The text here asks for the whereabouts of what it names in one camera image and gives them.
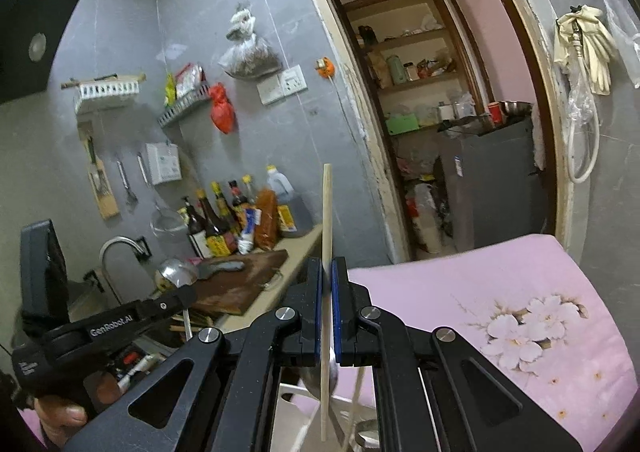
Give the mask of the person left hand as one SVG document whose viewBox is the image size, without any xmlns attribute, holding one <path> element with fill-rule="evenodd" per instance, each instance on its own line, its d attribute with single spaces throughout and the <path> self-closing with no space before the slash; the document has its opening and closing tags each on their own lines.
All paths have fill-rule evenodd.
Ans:
<svg viewBox="0 0 640 452">
<path fill-rule="evenodd" d="M 116 378 L 103 373 L 94 393 L 104 406 L 110 406 L 121 396 Z M 88 423 L 87 410 L 79 404 L 60 397 L 47 396 L 36 399 L 35 413 L 38 416 L 43 444 L 51 451 L 62 449 L 68 439 Z"/>
</svg>

